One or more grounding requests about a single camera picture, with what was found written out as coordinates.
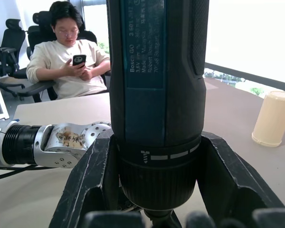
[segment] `plastic cup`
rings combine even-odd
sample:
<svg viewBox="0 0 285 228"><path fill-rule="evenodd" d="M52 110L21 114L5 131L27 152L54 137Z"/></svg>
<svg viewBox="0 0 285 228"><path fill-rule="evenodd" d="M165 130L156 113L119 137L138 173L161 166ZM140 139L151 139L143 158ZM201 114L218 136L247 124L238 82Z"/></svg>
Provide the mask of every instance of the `plastic cup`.
<svg viewBox="0 0 285 228"><path fill-rule="evenodd" d="M272 91L264 99L252 139L268 147L281 144L285 133L285 92Z"/></svg>

